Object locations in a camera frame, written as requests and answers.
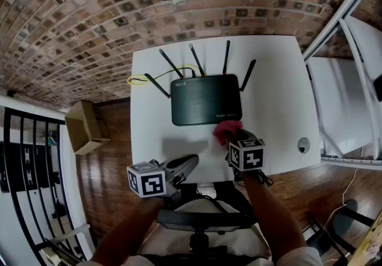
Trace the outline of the open cardboard box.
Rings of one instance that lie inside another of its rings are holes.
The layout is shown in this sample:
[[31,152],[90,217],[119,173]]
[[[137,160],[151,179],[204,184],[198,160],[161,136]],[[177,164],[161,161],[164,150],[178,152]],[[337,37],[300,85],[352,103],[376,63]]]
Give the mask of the open cardboard box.
[[64,120],[74,154],[86,155],[111,140],[101,108],[89,101],[77,102]]

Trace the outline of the pink cloth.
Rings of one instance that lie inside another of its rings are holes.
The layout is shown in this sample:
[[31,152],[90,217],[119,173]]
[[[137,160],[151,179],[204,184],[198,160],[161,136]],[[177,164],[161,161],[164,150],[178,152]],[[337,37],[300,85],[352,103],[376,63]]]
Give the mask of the pink cloth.
[[212,134],[217,139],[219,144],[221,146],[225,146],[225,133],[232,133],[237,138],[237,130],[239,128],[243,128],[243,124],[240,121],[236,120],[225,120],[220,122],[215,129],[213,130]]

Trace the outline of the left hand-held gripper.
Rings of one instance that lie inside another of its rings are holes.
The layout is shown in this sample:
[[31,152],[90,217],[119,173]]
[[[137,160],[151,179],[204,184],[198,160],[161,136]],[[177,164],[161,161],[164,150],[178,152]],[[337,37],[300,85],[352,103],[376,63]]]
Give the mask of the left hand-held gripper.
[[197,154],[186,154],[162,163],[152,159],[128,166],[129,187],[142,199],[167,197],[177,200],[180,197],[180,190],[176,184],[186,181],[198,163]]

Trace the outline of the black stool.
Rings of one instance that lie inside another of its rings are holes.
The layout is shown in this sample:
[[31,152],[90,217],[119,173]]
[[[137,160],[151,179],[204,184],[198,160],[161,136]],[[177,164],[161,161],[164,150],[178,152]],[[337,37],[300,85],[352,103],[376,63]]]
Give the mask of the black stool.
[[310,212],[307,211],[306,215],[309,225],[303,232],[313,231],[313,234],[306,240],[307,245],[317,249],[319,256],[323,256],[331,248],[334,248],[340,257],[333,266],[347,266],[348,264],[347,257],[340,247],[349,254],[356,252],[356,248],[342,238],[353,222],[359,222],[367,227],[372,227],[374,223],[374,219],[358,213],[358,203],[354,199],[348,200],[343,207],[334,211],[328,222],[328,230],[324,229]]

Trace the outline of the person's left forearm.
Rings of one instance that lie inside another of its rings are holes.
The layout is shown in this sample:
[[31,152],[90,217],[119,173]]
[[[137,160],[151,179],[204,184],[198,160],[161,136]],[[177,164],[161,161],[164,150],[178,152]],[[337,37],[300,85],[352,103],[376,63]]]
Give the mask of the person's left forearm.
[[161,197],[142,199],[131,214],[103,237],[91,261],[102,266],[121,266],[136,255],[163,205]]

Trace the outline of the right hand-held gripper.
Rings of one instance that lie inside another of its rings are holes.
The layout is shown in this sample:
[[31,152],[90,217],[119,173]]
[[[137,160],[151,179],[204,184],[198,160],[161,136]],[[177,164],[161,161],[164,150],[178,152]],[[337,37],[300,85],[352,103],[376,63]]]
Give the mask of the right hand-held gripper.
[[225,142],[229,148],[228,163],[239,171],[252,171],[264,165],[266,146],[262,140],[242,128],[237,130],[236,136],[225,133]]

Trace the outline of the round wooden table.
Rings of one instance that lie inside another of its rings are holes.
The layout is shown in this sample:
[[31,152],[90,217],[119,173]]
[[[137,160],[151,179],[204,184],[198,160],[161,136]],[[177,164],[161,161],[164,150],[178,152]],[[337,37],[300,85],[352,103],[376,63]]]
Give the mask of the round wooden table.
[[347,266],[366,266],[376,258],[382,246],[382,210],[373,222],[362,243],[352,254]]

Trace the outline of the black router with antennas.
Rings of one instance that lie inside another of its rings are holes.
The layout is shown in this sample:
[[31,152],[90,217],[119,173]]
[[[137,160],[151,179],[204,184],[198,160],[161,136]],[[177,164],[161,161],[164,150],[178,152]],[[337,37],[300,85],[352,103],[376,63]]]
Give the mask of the black router with antennas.
[[145,74],[145,77],[171,100],[172,124],[194,126],[219,124],[225,120],[241,120],[241,92],[249,81],[256,60],[251,60],[244,81],[239,86],[237,76],[227,73],[230,41],[226,42],[223,72],[220,75],[206,75],[193,45],[190,44],[189,48],[198,65],[200,77],[193,75],[191,78],[185,78],[162,49],[159,53],[179,76],[171,82],[170,92],[166,92],[150,74]]

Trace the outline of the black cabinet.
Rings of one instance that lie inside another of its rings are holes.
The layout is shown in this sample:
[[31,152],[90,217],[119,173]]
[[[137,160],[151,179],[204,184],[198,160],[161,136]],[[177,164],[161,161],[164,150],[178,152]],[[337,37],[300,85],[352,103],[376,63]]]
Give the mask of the black cabinet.
[[[32,144],[24,144],[24,169],[21,168],[21,147],[18,143],[10,143],[7,150],[7,157],[11,164],[11,177],[16,191],[25,191],[24,174],[26,173],[27,187],[29,190],[36,190],[37,185],[48,188],[48,173],[45,158],[45,147],[36,146],[33,152]],[[4,143],[0,142],[0,191],[8,193],[8,182],[4,162]]]

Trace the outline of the white metal shelf rack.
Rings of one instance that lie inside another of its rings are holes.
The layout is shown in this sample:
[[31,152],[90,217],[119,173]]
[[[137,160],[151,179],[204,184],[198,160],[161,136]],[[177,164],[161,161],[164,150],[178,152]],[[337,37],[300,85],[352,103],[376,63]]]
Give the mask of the white metal shelf rack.
[[344,0],[303,58],[323,163],[382,171],[382,0]]

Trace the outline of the flat black device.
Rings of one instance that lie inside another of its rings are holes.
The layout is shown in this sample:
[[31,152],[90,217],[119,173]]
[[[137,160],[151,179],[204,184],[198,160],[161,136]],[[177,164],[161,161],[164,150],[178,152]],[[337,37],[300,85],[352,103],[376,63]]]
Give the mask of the flat black device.
[[373,81],[375,94],[379,102],[382,102],[382,74]]

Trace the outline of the black chest mount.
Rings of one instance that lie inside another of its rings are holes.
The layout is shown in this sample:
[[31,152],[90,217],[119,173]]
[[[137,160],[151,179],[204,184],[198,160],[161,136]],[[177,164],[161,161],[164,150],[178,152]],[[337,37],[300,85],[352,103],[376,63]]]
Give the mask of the black chest mount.
[[211,203],[214,211],[177,211],[161,210],[157,222],[170,230],[190,231],[190,249],[195,255],[209,253],[226,253],[227,247],[217,246],[209,248],[207,233],[224,235],[228,232],[250,228],[257,223],[257,215],[244,195],[236,189],[232,181],[223,181],[213,184],[217,194],[216,198],[198,193],[196,184],[180,186],[179,205],[185,207],[186,203]]

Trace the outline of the person's white shirt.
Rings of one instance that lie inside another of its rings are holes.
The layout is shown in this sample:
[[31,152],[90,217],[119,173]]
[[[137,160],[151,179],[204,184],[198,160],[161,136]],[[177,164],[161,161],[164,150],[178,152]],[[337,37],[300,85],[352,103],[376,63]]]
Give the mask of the person's white shirt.
[[161,225],[149,234],[138,254],[120,266],[323,266],[317,249],[294,249],[274,264],[271,251],[258,224],[250,228],[207,233],[213,247],[226,246],[227,253],[195,257],[190,251],[190,231],[170,230]]

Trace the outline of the black metal railing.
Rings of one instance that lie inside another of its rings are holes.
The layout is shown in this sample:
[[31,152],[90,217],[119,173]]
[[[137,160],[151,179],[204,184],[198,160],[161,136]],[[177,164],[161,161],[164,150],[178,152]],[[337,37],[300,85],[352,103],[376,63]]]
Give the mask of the black metal railing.
[[[81,206],[71,206],[70,192],[77,190],[76,176],[65,177],[70,169],[70,157],[65,155],[66,125],[63,119],[37,115],[18,109],[5,108],[2,127],[4,162],[9,192],[16,218],[33,253],[32,260],[38,266],[75,266],[91,256],[86,247],[91,243],[89,226],[83,220],[75,219],[75,211]],[[36,190],[27,187],[17,192],[11,177],[11,162],[7,157],[10,143],[21,147],[21,168],[24,169],[24,144],[32,144],[33,152],[37,145],[45,147],[48,173],[48,188],[37,185]]]

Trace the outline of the person's right forearm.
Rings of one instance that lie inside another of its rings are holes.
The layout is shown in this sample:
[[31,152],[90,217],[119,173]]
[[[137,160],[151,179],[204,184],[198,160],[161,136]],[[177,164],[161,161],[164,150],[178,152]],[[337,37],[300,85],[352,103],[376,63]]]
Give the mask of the person's right forearm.
[[271,192],[266,183],[261,183],[255,173],[243,172],[241,177],[257,215],[258,224],[266,239],[273,263],[276,264],[285,254],[306,247],[299,223],[289,209]]

